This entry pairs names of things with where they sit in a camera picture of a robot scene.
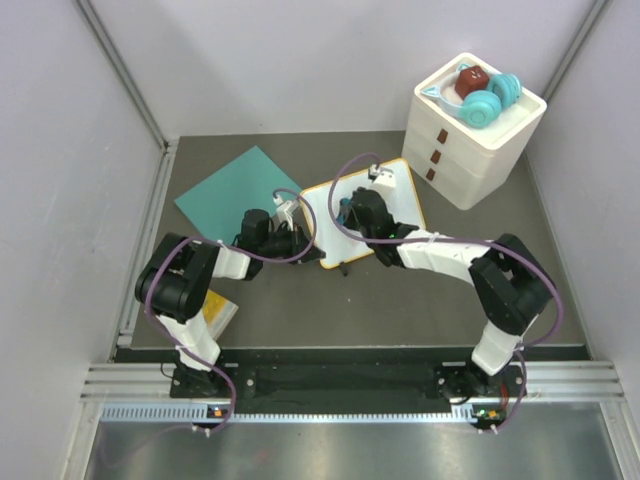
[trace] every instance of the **white bin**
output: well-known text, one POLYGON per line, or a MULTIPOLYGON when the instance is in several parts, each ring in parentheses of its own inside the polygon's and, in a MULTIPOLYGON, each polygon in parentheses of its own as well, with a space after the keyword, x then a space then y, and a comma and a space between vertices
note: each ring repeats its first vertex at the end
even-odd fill
MULTIPOLYGON (((478 57, 463 53, 421 82, 413 91, 402 156, 424 181, 456 207, 467 210, 505 182, 547 104, 523 88, 518 102, 495 122, 472 128, 421 93, 462 63, 480 65, 490 75, 500 73, 478 57), (431 180, 427 178, 430 170, 431 180)), ((462 103, 453 85, 443 94, 462 103)))

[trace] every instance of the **brown drawer handle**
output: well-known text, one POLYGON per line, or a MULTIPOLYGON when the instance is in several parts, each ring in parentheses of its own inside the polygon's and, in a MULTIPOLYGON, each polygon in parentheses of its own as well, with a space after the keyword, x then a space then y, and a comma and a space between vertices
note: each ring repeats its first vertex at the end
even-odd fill
POLYGON ((444 128, 442 130, 440 130, 440 133, 438 134, 438 141, 440 143, 444 143, 447 141, 447 137, 449 136, 449 132, 447 132, 444 128))

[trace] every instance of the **teal headphones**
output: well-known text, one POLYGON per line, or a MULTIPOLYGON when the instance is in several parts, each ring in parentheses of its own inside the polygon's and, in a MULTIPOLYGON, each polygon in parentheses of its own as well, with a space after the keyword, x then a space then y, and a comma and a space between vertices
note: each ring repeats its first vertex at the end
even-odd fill
POLYGON ((484 128, 497 119, 503 110, 518 101, 522 85, 518 77, 511 73, 492 75, 486 90, 471 92, 462 105, 457 105, 444 98, 442 90, 455 82, 460 70, 469 67, 465 63, 461 64, 438 85, 422 90, 422 94, 437 100, 438 106, 449 115, 464 120, 473 128, 484 128))

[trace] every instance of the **white wall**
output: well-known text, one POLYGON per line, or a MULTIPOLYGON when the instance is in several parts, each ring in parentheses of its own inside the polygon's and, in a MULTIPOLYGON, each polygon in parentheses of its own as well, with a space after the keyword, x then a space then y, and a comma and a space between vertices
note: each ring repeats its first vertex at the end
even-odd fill
POLYGON ((159 160, 70 0, 0 6, 0 476, 59 473, 159 160))
POLYGON ((471 51, 540 93, 591 0, 92 0, 165 136, 402 130, 471 51))
POLYGON ((640 425, 640 3, 615 0, 529 144, 592 347, 640 425))

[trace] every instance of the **white tray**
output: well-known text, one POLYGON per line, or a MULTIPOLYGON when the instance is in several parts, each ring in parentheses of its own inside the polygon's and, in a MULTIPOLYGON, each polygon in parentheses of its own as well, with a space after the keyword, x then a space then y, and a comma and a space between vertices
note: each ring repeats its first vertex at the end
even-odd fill
MULTIPOLYGON (((387 199, 389 213, 393 215, 396 222, 418 225, 420 228, 426 229, 420 201, 407 162, 403 158, 398 158, 382 165, 392 170, 396 177, 396 188, 387 199)), ((368 178, 368 169, 342 177, 338 181, 333 195, 333 209, 336 215, 340 210, 341 198, 351 198, 355 189, 369 185, 371 185, 371 180, 368 178)), ((304 199, 311 204, 318 220, 315 245, 327 254, 326 258, 320 261, 320 264, 326 269, 335 268, 342 262, 352 262, 373 253, 373 250, 365 243, 352 240, 340 233, 331 221, 327 208, 330 187, 331 181, 307 188, 301 193, 304 199)), ((304 204, 303 212, 309 229, 312 230, 311 216, 304 204)))

